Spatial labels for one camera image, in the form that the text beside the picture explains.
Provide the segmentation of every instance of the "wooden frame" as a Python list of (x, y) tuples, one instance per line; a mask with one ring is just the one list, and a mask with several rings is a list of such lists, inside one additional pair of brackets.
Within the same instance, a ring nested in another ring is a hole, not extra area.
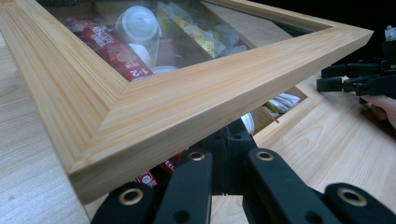
[(0, 0), (0, 30), (82, 203), (347, 56), (372, 34), (248, 1), (209, 2), (315, 32), (129, 83), (35, 0)]

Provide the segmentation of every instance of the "glass pane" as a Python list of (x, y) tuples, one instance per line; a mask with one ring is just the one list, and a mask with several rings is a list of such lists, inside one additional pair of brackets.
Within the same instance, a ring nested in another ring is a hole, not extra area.
[(198, 0), (37, 0), (129, 81), (307, 32)]

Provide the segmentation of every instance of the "finger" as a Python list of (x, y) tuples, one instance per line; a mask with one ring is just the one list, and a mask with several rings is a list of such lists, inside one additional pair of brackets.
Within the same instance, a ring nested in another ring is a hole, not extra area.
[(377, 120), (384, 120), (388, 117), (385, 110), (379, 106), (376, 106), (376, 105), (372, 105), (371, 112), (372, 112), (374, 118)]
[(396, 110), (396, 100), (386, 95), (379, 95), (379, 96), (364, 95), (361, 96), (361, 99), (371, 103), (372, 105), (382, 107), (386, 111)]

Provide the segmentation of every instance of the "wooden table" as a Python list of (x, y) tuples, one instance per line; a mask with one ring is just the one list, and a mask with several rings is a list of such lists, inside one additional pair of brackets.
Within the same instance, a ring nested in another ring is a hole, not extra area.
[[(57, 160), (29, 92), (0, 36), (0, 223), (88, 223)], [(367, 190), (396, 212), (396, 140), (380, 130), (353, 94), (299, 84), (307, 104), (255, 135), (310, 187), (335, 182)], [(212, 223), (247, 223), (240, 197), (216, 197)]]

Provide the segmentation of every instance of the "black clamp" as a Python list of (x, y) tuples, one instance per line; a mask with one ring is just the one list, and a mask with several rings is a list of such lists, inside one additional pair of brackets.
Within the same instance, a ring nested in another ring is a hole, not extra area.
[(396, 98), (396, 70), (386, 61), (333, 65), (322, 70), (321, 77), (317, 80), (320, 92), (354, 91), (357, 96), (387, 95)]
[(249, 223), (396, 223), (362, 189), (309, 188), (276, 152), (257, 148), (241, 119), (184, 151), (165, 192), (128, 183), (108, 195), (92, 223), (210, 223), (211, 196), (223, 194), (243, 196)]

